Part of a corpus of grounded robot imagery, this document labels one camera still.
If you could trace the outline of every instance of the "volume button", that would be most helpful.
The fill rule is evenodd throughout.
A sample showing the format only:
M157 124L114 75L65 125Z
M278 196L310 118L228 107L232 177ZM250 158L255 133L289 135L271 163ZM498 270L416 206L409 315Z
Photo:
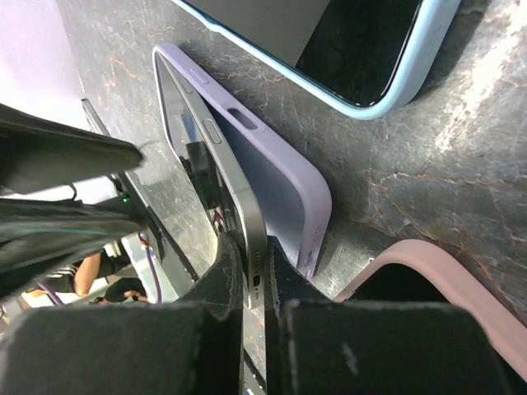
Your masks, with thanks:
M192 86L190 85L190 82L186 80L186 78L181 77L180 78L181 86L183 87L184 91L187 93L194 92L194 89L192 89Z
M205 127L205 129L207 129L207 133L214 144L219 144L220 142L222 142L222 138L217 132L216 125L211 119L204 119L203 126Z

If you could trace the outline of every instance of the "phone frame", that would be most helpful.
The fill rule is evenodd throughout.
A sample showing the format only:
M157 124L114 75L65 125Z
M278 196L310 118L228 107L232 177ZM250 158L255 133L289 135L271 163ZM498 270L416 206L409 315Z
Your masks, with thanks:
M170 74L176 89L178 89L184 103L189 108L191 115L194 118L195 124L198 126L199 132L203 137L203 141L207 145L211 157L214 159L215 165L225 182L225 185L232 197L232 201L238 211L241 226L244 232L245 257L247 273L246 282L248 290L248 307L250 309L259 307L264 302L264 270L262 263L265 262L264 257L267 255L267 231L265 228L264 219L259 208L258 200L254 195L250 184L245 177L243 170L238 163L231 147L222 134L222 131L217 126L214 117L211 115L203 99L196 92L188 81L176 70L174 65L170 62L170 56L166 56L166 51L163 46L156 46L152 50L152 64L154 73L156 75L157 94L161 109L161 120L167 142L170 149L173 151L175 158L179 161L179 157L174 152L170 144L170 127L167 120L167 111L163 94L163 81L158 71L158 62L162 62ZM207 130L204 121L209 125L213 125L215 133L220 138L220 141L214 141L210 132Z

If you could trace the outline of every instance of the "human arm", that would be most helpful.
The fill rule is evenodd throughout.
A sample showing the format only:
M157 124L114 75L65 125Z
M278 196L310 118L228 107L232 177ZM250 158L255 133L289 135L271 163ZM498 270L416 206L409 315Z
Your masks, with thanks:
M100 253L85 258L73 278L73 289L78 296L88 296L100 267Z
M126 299L135 297L134 300L136 300L137 302L149 303L148 297L145 295L141 295L136 290L127 290L126 292L124 292L124 296L126 297Z

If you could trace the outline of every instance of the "phone case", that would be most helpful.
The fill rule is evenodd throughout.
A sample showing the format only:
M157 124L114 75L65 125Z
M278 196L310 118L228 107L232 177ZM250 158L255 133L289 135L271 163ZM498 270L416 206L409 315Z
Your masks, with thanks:
M449 302L469 311L487 333L494 349L527 381L527 328L461 263L434 244L422 240L399 241L368 264L334 300L352 299L353 293L375 272L390 264L413 269Z
M221 26L212 18L190 6L184 0L172 0L186 12L196 17L208 29L220 33L234 44L251 53L276 71L309 91L337 111L356 119L376 119L406 105L421 89L436 57L461 0L423 0L413 27L412 35L400 60L396 75L385 97L376 105L359 108L350 105L337 95L327 92L294 69L285 66L250 42Z
M332 209L324 177L179 47L158 47L221 115L216 121L259 200L268 233L278 237L291 264L311 278Z

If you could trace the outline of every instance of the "gray marble countertop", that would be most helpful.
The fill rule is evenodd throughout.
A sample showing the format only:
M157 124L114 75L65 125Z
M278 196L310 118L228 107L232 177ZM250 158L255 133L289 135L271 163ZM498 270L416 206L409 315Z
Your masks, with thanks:
M160 43L180 45L327 179L333 219L314 279L326 295L396 240L426 239L527 323L525 3L462 2L418 97L365 122L329 108L169 0L58 0L86 96L113 137L144 151L133 179L198 273L215 245L164 143L151 56ZM261 312L246 315L261 332ZM256 329L249 343L261 342Z

